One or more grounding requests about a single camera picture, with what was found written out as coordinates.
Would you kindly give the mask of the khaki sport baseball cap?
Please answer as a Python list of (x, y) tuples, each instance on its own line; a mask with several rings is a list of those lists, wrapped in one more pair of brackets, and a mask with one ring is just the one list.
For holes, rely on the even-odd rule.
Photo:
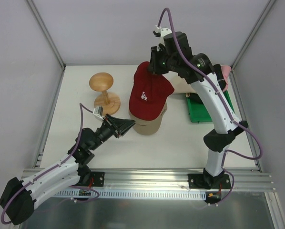
[(130, 118), (135, 121), (133, 129), (141, 135), (155, 134), (161, 126), (162, 119), (166, 111), (167, 111), (167, 103), (165, 103), (161, 113), (154, 120), (151, 121), (139, 119), (129, 111)]

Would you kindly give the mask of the cream beige baseball cap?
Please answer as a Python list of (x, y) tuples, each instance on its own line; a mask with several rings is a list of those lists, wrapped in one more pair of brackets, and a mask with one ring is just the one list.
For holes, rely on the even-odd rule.
[(174, 88), (173, 94), (196, 93), (196, 91), (186, 82), (186, 80), (178, 76), (176, 73), (172, 74), (169, 82)]

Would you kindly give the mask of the red baseball cap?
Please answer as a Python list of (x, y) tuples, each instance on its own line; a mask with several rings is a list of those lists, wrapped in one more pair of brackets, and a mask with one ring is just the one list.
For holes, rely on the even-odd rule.
[(152, 121), (160, 115), (174, 88), (163, 75), (149, 72), (148, 66), (149, 62), (142, 62), (137, 67), (133, 77), (129, 110), (139, 119)]

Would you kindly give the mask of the black baseball cap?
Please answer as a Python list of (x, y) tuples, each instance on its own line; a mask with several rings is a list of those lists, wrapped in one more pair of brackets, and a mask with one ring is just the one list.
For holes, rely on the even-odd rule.
[(220, 85), (220, 88), (222, 90), (222, 92), (227, 91), (229, 84), (225, 82), (223, 75), (222, 75), (222, 71), (221, 71), (221, 65), (220, 64), (215, 64), (214, 65), (214, 72), (217, 75), (217, 80), (218, 83)]

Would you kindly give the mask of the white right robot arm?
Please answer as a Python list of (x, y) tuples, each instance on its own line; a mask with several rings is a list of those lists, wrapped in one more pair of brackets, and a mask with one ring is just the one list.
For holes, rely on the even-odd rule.
[(207, 163), (202, 175), (193, 182), (199, 188), (215, 188), (224, 177), (226, 150), (248, 123), (234, 114), (221, 90), (217, 77), (221, 68), (215, 68), (204, 53), (193, 55), (185, 33), (172, 33), (164, 28), (153, 34), (160, 41), (151, 47), (148, 71), (153, 74), (177, 73), (196, 91), (212, 119), (214, 129), (203, 138), (208, 148)]

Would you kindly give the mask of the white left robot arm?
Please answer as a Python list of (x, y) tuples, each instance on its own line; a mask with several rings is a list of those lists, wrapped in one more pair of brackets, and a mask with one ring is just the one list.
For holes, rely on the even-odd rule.
[(80, 129), (75, 145), (65, 157), (22, 180), (17, 177), (10, 179), (0, 197), (2, 224), (19, 225), (59, 191), (76, 184), (88, 184), (91, 174), (88, 163), (94, 158), (93, 151), (112, 136), (124, 136), (134, 125), (135, 121), (132, 119), (106, 114), (96, 131), (87, 127)]

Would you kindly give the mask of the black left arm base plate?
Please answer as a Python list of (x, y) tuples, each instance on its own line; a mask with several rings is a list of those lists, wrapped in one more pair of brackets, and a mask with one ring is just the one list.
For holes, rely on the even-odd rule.
[(105, 173), (102, 171), (91, 171), (80, 178), (78, 184), (83, 187), (103, 187)]

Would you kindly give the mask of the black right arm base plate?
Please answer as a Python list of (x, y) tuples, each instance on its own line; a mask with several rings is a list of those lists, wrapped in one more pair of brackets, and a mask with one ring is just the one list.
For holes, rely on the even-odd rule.
[(188, 184), (190, 189), (230, 189), (231, 181), (228, 174), (213, 177), (202, 173), (188, 174)]

